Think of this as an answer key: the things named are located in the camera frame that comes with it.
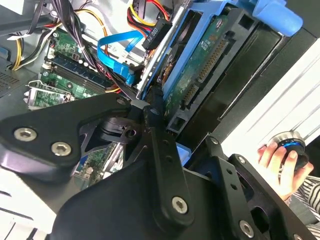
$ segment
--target cable bundle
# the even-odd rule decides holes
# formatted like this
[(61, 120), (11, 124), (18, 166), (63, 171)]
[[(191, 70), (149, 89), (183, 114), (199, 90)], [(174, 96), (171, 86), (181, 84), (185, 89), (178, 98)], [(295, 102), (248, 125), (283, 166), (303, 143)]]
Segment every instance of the cable bundle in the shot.
[[(162, 17), (165, 18), (167, 21), (170, 19), (170, 15), (164, 9), (164, 7), (158, 2), (158, 0), (146, 0), (147, 3), (154, 4), (159, 12), (161, 13)], [(146, 39), (147, 35), (152, 31), (153, 27), (156, 25), (155, 23), (146, 22), (141, 19), (138, 14), (135, 12), (133, 5), (131, 4), (130, 7), (127, 9), (127, 23), (130, 27), (138, 30)]]
[(68, 0), (51, 0), (51, 3), (66, 31), (78, 44), (78, 47), (82, 51), (85, 60), (92, 68), (96, 68), (94, 59), (92, 58), (88, 49), (86, 49), (85, 42), (82, 38), (81, 21), (75, 13), (71, 3)]

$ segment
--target bolt hole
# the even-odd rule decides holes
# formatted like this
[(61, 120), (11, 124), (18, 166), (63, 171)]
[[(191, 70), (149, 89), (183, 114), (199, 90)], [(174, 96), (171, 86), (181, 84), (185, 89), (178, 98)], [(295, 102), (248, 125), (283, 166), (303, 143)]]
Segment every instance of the bolt hole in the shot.
[(238, 188), (237, 188), (236, 185), (234, 185), (234, 184), (230, 184), (230, 185), (231, 185), (231, 187), (232, 187), (234, 190), (238, 190)]
[(166, 146), (169, 146), (169, 142), (167, 140), (162, 141)]
[(30, 138), (31, 137), (31, 132), (22, 131), (22, 132), (20, 132), (20, 136), (23, 137), (23, 138)]
[(57, 150), (65, 152), (67, 148), (65, 146), (59, 145), (56, 147)]
[(118, 98), (116, 101), (118, 104), (126, 105), (126, 102), (124, 100), (122, 100), (121, 98)]
[(167, 160), (169, 163), (172, 163), (172, 162), (173, 162), (173, 159), (172, 159), (171, 156), (166, 156), (165, 158), (166, 158), (166, 160)]
[(133, 130), (133, 129), (130, 129), (130, 130), (128, 130), (128, 131), (125, 132), (125, 136), (126, 136), (127, 138), (132, 138), (132, 137), (134, 137), (136, 134), (137, 134), (137, 132), (136, 132), (135, 130)]
[(244, 230), (245, 230), (247, 233), (250, 232), (250, 228), (248, 227), (247, 224), (245, 224), (243, 227), (244, 227)]

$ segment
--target blue plastic tab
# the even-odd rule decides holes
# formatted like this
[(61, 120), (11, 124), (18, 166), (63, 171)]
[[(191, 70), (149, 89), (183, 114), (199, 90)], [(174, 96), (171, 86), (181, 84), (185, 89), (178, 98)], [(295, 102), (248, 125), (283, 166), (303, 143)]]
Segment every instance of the blue plastic tab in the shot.
[(126, 51), (130, 52), (135, 45), (143, 38), (142, 34), (138, 31), (129, 31), (119, 34), (114, 34), (111, 36), (106, 36), (104, 38), (101, 38), (98, 41), (97, 45), (97, 56), (100, 59), (100, 61), (108, 66), (109, 68), (113, 69), (113, 71), (117, 74), (120, 74), (126, 79), (126, 84), (131, 85), (134, 83), (135, 76), (134, 74), (130, 73), (130, 69), (128, 65), (122, 64), (117, 62), (116, 60), (112, 59), (108, 55), (104, 53), (104, 51), (101, 49), (102, 46), (111, 44), (114, 42), (120, 42), (127, 39), (133, 39), (129, 45), (126, 47)]
[(285, 0), (229, 0), (228, 2), (245, 9), (254, 18), (287, 37), (298, 32), (304, 23), (301, 17), (286, 7)]
[[(202, 16), (169, 78), (163, 86), (163, 99), (165, 100), (168, 97), (181, 71), (184, 69), (188, 59), (191, 57), (199, 40), (206, 31), (212, 17), (219, 16), (226, 4), (232, 4), (238, 8), (245, 9), (253, 17), (269, 25), (275, 31), (280, 32), (287, 37), (291, 37), (300, 30), (303, 25), (303, 20), (288, 9), (286, 7), (286, 3), (287, 2), (285, 0), (200, 0), (198, 2), (194, 2), (189, 8), (189, 11), (202, 12)], [(171, 46), (173, 39), (176, 37), (176, 34), (181, 28), (187, 14), (188, 13), (184, 15), (180, 25), (176, 29), (176, 33), (173, 36), (172, 41), (169, 43), (169, 46)], [(165, 54), (162, 55), (159, 62), (162, 63), (164, 58)], [(161, 64), (157, 65), (150, 79), (155, 77), (160, 66)], [(150, 82), (151, 81), (148, 82), (144, 90), (143, 98), (146, 95)]]
[(187, 148), (186, 146), (183, 146), (177, 142), (176, 142), (176, 149), (178, 150), (181, 164), (182, 164), (182, 166), (184, 166), (191, 158), (191, 154), (192, 154), (191, 150), (189, 148)]

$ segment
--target white panel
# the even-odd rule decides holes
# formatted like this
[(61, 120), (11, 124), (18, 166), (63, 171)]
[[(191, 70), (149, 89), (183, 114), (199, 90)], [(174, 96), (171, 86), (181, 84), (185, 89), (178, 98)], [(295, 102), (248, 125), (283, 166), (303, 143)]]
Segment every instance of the white panel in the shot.
[(25, 0), (0, 0), (0, 5), (11, 11), (22, 15), (25, 5)]
[[(258, 147), (278, 133), (290, 131), (298, 124), (296, 130), (302, 137), (317, 129), (320, 124), (319, 76), (318, 39), (225, 139), (224, 153), (227, 156), (242, 154), (250, 161), (256, 157)], [(319, 130), (313, 133), (305, 140), (306, 144), (319, 134)]]
[(0, 211), (0, 219), (13, 218), (14, 222), (32, 229), (37, 228), (45, 233), (52, 231), (56, 214), (16, 174), (0, 168), (0, 191), (12, 196), (0, 195), (0, 208), (33, 220), (4, 211)]

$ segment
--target hex bolt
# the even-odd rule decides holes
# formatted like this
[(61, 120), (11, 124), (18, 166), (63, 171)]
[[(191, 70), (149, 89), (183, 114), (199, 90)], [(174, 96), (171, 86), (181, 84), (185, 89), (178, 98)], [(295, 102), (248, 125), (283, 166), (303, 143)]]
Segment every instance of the hex bolt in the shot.
[(219, 142), (215, 139), (215, 138), (211, 138), (211, 142), (213, 142), (214, 144), (218, 144)]
[(293, 237), (294, 240), (302, 240), (302, 238), (298, 234), (293, 235)]
[(71, 146), (66, 142), (58, 141), (52, 144), (51, 151), (56, 156), (65, 157), (71, 153)]
[(150, 111), (151, 111), (153, 114), (155, 114), (155, 115), (159, 115), (158, 110), (155, 109), (155, 108), (151, 108)]
[(249, 223), (247, 223), (245, 220), (241, 220), (239, 222), (239, 226), (241, 231), (250, 239), (252, 239), (255, 236), (254, 230), (250, 226)]
[(121, 98), (117, 99), (116, 101), (117, 101), (118, 104), (126, 105), (126, 102), (123, 101)]
[(185, 214), (188, 211), (188, 205), (186, 201), (179, 196), (172, 198), (172, 207), (180, 214)]
[(240, 163), (245, 164), (246, 160), (242, 156), (238, 156)]
[(37, 138), (37, 132), (28, 127), (21, 127), (13, 133), (15, 139), (22, 142), (31, 142)]

